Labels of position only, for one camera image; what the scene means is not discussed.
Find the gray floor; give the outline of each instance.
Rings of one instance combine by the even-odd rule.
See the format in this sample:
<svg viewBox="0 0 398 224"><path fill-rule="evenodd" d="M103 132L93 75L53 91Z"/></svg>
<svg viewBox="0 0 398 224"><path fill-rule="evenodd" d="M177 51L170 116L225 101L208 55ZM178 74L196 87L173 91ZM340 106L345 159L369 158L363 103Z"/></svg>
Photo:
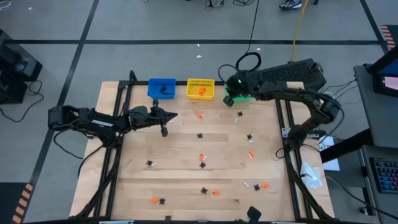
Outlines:
<svg viewBox="0 0 398 224"><path fill-rule="evenodd" d="M281 1L261 1L254 39L292 40L295 21L300 11L282 12ZM395 0L366 0L378 25L397 24ZM13 39L79 40L93 0L51 1L13 0L0 11L0 29ZM226 1L221 9L204 10L205 0L190 2L150 0L99 0L87 39L91 40L173 40L173 39L248 39L255 4L247 7ZM357 0L320 0L308 5L300 40L377 40L361 3ZM14 124L0 117L0 182L28 182L47 132L47 110L56 105L68 74L77 45L23 45L44 65L39 80L45 100L31 109L26 119ZM85 45L65 101L66 105L94 107L102 81L126 80L134 70L139 80L152 77L215 78L221 64L235 63L247 45L177 44L177 45ZM290 45L253 45L263 58L262 68L280 65L290 59ZM314 58L320 62L328 83L340 85L352 80L354 65L374 62L383 54L378 45L298 45L295 60ZM243 66L253 66L245 61ZM22 105L2 106L7 114L18 118L35 100L27 97ZM341 97L346 113L344 123L336 130L339 138L367 128L358 89ZM330 130L335 124L323 127ZM65 133L60 143L79 156L86 139L78 133ZM342 158L343 172L333 176L358 174L357 155ZM80 161L63 153L51 143L25 218L26 222L66 218L77 182ZM357 182L344 183L360 187ZM337 217L363 221L360 204L339 188L329 184ZM350 189L361 195L359 188Z"/></svg>

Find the wooden table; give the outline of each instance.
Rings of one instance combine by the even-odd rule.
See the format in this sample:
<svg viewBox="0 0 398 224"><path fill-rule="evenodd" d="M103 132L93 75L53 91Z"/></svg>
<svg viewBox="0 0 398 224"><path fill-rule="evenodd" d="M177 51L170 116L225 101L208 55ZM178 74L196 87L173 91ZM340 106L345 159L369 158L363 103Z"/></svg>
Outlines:
<svg viewBox="0 0 398 224"><path fill-rule="evenodd" d="M118 82L103 82L97 111L112 114L117 87ZM177 86L174 100L159 101L164 110L178 113L175 122L167 125L166 138L159 126L125 135L111 218L164 220L171 215L172 220L245 220L248 208L254 206L262 212L261 220L294 221L285 162L275 157L282 147L275 101L252 100L228 108L222 101L223 86L216 86L211 101L189 100L185 92L186 86ZM132 88L130 108L140 105L152 105L145 85ZM297 124L310 116L301 103L292 103L292 110ZM243 116L235 123L239 111ZM202 139L197 138L198 133L203 133ZM247 134L252 134L253 143L248 143ZM316 146L316 140L305 143ZM100 144L98 139L88 140L85 155ZM254 151L253 159L249 158L250 150ZM104 152L98 152L83 166L70 215L77 214L98 188ZM204 169L199 166L200 154L207 156ZM320 169L323 186L310 191L334 216L319 153L304 146L301 154L304 162ZM147 160L156 165L148 167ZM256 192L253 186L263 183L269 188ZM200 192L202 187L209 190L207 195ZM220 194L212 195L214 190ZM297 192L304 217L298 188ZM151 203L152 197L165 198L165 205Z"/></svg>

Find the green component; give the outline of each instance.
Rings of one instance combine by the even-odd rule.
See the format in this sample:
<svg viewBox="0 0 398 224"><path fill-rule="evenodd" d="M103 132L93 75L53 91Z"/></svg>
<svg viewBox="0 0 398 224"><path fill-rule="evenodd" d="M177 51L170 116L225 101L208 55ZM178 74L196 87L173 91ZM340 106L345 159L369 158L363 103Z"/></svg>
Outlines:
<svg viewBox="0 0 398 224"><path fill-rule="evenodd" d="M224 89L225 89L225 95L228 96L228 92L226 91L226 86L224 86ZM238 97L234 98L234 102L235 103L246 102L251 99L254 99L254 97L253 96L238 96Z"/></svg>

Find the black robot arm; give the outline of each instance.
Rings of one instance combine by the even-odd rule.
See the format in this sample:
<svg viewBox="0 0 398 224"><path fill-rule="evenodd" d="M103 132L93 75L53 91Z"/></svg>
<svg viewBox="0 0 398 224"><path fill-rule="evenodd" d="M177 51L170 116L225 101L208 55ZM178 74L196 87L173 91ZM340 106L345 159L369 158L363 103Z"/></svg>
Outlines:
<svg viewBox="0 0 398 224"><path fill-rule="evenodd" d="M287 154L286 161L290 161L291 150L299 150L307 137L307 134L318 127L320 124L328 124L333 122L341 105L338 101L330 98L328 95L322 95L314 91L306 91L302 89L289 88L288 83L274 83L263 81L266 80L260 75L251 75L247 72L237 72L226 82L228 96L224 98L224 102L228 106L233 105L233 98L237 96L253 96L256 100L289 100L297 101L305 104L311 114L301 125L293 126L287 137L284 138ZM315 213L320 219L333 219L319 206L317 201L312 197L307 187L302 182L300 176L295 171L293 164L287 162L287 173L302 191L303 196L308 200Z"/></svg>
<svg viewBox="0 0 398 224"><path fill-rule="evenodd" d="M72 129L83 134L96 136L104 147L115 147L118 134L126 134L131 130L160 125L163 137L168 132L165 125L177 116L177 113L166 112L158 107L154 100L150 113L145 106L137 106L126 110L121 116L110 116L95 111L94 108L76 108L73 106L55 106L49 109L48 126L55 131Z"/></svg>

